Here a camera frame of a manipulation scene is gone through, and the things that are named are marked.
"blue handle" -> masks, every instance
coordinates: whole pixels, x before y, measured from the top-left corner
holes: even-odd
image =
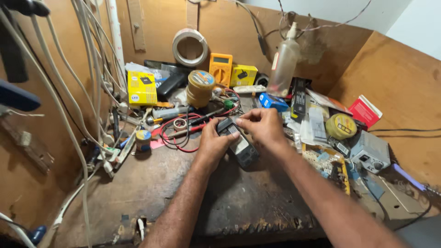
[[[402,176],[404,176],[409,182],[411,182],[415,187],[417,187],[421,191],[426,191],[426,187],[419,183],[417,180],[415,180],[413,177],[411,177],[407,172],[405,172],[398,164],[393,164],[393,168],[400,173]]]

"masking tape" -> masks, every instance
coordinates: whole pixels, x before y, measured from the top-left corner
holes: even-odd
[[[182,39],[188,38],[188,37],[195,38],[202,45],[202,54],[199,57],[195,58],[194,60],[189,60],[189,59],[184,58],[178,51],[178,43],[181,42]],[[202,64],[202,62],[204,62],[204,60],[207,58],[208,45],[207,45],[207,41],[205,40],[205,38],[197,30],[194,30],[191,28],[184,28],[182,30],[179,30],[176,33],[175,37],[173,38],[172,51],[173,51],[173,56],[175,57],[175,59],[179,63],[181,63],[185,66],[195,67],[195,66]]]
[[[176,119],[175,121],[173,121],[173,128],[174,128],[176,131],[182,131],[182,130],[185,130],[185,129],[187,129],[187,122],[186,122],[184,119],[181,119],[181,118]]]

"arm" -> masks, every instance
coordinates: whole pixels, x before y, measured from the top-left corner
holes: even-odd
[[[389,229],[321,177],[289,146],[275,109],[253,109],[237,124],[282,165],[335,247],[405,247]]]
[[[217,168],[228,146],[240,135],[237,132],[219,137],[216,133],[218,123],[218,118],[213,119],[202,130],[199,151],[190,170],[169,206],[156,220],[152,232],[139,246],[140,248],[189,246],[208,179]]]

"green cap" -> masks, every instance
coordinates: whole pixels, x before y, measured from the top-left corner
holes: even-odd
[[[225,108],[226,110],[230,110],[230,109],[232,109],[233,106],[234,106],[234,104],[233,104],[232,101],[230,101],[230,100],[225,100],[225,101],[224,101],[224,108]]]

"plywood wall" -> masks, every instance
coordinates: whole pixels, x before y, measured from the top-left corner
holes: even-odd
[[[145,59],[176,62],[172,41],[177,31],[187,27],[185,0],[141,0],[145,52],[135,51],[127,1],[117,1],[117,7],[125,62],[143,64]],[[282,41],[279,35],[281,14],[265,8],[249,8],[265,37],[266,56],[261,52],[250,16],[231,1],[202,1],[199,31],[206,38],[211,52],[231,54],[234,63],[254,65],[269,75],[274,53]],[[305,27],[309,18],[298,15],[295,21],[299,27]],[[322,24],[334,23],[317,19],[313,26]],[[295,69],[295,76],[313,79],[317,91],[328,93],[371,33],[371,30],[348,25],[306,32],[298,39],[303,59]],[[208,66],[207,59],[199,68],[208,70]]]
[[[372,129],[441,128],[441,61],[374,32],[330,97],[350,106],[363,94],[383,112]],[[420,182],[441,185],[441,132],[377,132]]]
[[[86,89],[90,91],[91,84],[86,50],[70,1],[46,0],[45,2],[52,11],[52,20],[67,60]],[[101,6],[101,13],[104,14],[104,28],[108,31],[108,20],[104,7],[105,5]],[[55,85],[59,86],[60,84],[50,70],[49,64],[40,48],[30,18],[19,13],[15,13],[15,16],[18,18],[21,27],[30,39],[33,48],[48,70]],[[90,133],[92,135],[96,134],[95,120],[86,102],[84,93],[64,66],[60,56],[58,56],[46,19],[38,18],[38,20],[53,59],[65,83],[82,109],[85,123]],[[55,108],[54,101],[40,80],[36,68],[30,63],[29,59],[26,59],[26,66],[30,80],[16,85],[40,97],[42,105],[35,113],[45,114],[45,117],[21,117],[22,123],[27,126],[29,132],[47,145],[49,152],[55,158],[55,163],[49,174],[43,175],[36,169],[33,162],[21,153],[9,136],[1,130],[0,211],[8,216],[15,216],[15,220],[24,226],[34,228],[42,224],[47,226],[52,224],[62,201],[67,193],[74,188],[73,180],[79,173],[81,163],[61,121],[60,114]],[[6,80],[6,74],[1,62],[0,68],[0,78]],[[71,109],[71,113],[74,115],[72,103],[69,102],[65,94],[62,93],[62,96],[66,101],[67,107]],[[103,118],[106,116],[108,104],[108,98],[104,98],[101,113]],[[77,140],[81,140],[82,137],[72,122],[71,126]],[[0,231],[5,230],[8,231],[9,229],[1,223]]]

